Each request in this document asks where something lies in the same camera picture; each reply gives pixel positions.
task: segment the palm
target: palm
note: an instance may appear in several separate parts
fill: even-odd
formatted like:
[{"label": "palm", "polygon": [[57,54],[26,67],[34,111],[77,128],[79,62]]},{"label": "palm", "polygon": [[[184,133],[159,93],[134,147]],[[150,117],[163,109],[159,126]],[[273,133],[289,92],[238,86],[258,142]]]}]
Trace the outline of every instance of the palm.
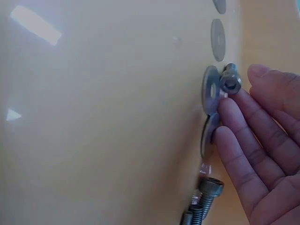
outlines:
[{"label": "palm", "polygon": [[[217,147],[251,225],[298,225],[300,76],[266,73],[263,78],[255,78],[250,69],[251,96],[241,90],[233,100],[220,102],[219,113],[226,127],[216,131]],[[291,93],[291,87],[287,87],[295,85],[291,80],[298,85],[299,93]],[[285,92],[289,102],[296,99],[294,104],[284,100]]]}]

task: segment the flat washer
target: flat washer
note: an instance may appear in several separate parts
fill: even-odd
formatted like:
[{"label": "flat washer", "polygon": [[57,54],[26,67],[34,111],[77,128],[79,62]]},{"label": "flat washer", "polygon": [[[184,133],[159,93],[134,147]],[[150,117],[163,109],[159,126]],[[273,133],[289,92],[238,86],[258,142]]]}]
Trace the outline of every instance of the flat washer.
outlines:
[{"label": "flat washer", "polygon": [[213,0],[213,2],[220,14],[224,14],[226,12],[226,0]]},{"label": "flat washer", "polygon": [[213,153],[214,145],[212,143],[212,138],[219,124],[220,116],[218,113],[209,116],[206,120],[201,139],[201,157],[203,159],[208,159]]},{"label": "flat washer", "polygon": [[216,61],[224,60],[226,52],[225,31],[222,22],[214,19],[211,24],[211,47]]},{"label": "flat washer", "polygon": [[202,105],[207,115],[217,112],[220,100],[220,74],[215,66],[207,67],[202,82]]}]

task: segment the washer hole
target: washer hole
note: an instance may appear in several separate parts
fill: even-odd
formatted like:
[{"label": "washer hole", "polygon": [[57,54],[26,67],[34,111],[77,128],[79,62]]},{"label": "washer hole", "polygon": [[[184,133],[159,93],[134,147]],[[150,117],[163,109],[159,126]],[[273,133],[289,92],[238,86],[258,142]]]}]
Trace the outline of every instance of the washer hole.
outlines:
[{"label": "washer hole", "polygon": [[211,96],[211,98],[215,98],[216,97],[216,92],[217,92],[217,87],[216,87],[216,84],[213,83],[210,86],[210,96]]}]

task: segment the hex socket bolt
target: hex socket bolt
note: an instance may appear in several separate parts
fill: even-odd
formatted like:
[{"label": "hex socket bolt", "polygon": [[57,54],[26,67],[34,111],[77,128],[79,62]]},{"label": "hex socket bolt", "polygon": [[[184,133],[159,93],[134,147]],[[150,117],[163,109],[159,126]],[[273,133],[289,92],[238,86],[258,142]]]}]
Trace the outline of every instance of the hex socket bolt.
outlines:
[{"label": "hex socket bolt", "polygon": [[236,94],[242,87],[242,80],[238,73],[237,66],[233,63],[229,63],[220,79],[220,87],[223,91],[230,95]]},{"label": "hex socket bolt", "polygon": [[215,197],[222,194],[224,183],[220,180],[205,177],[199,182],[198,189],[202,193],[199,205],[203,206],[203,219],[206,218],[208,211]]},{"label": "hex socket bolt", "polygon": [[186,211],[182,215],[181,225],[191,225],[193,219],[193,213],[191,211]]}]

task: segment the cream plastic panel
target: cream plastic panel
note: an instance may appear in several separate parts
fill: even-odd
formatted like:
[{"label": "cream plastic panel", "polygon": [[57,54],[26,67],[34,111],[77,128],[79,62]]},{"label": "cream plastic panel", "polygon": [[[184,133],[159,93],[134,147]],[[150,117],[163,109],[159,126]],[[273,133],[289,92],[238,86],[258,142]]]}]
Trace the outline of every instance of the cream plastic panel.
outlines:
[{"label": "cream plastic panel", "polygon": [[[220,15],[210,0],[1,0],[1,224],[178,224],[201,164],[206,67],[297,69],[299,37],[280,30],[298,34],[285,26],[299,25],[295,3],[259,2],[227,0]],[[10,17],[19,5],[61,33],[56,45]],[[215,18],[226,34],[220,63]],[[211,163],[226,187],[206,224],[245,224],[217,154]]]}]

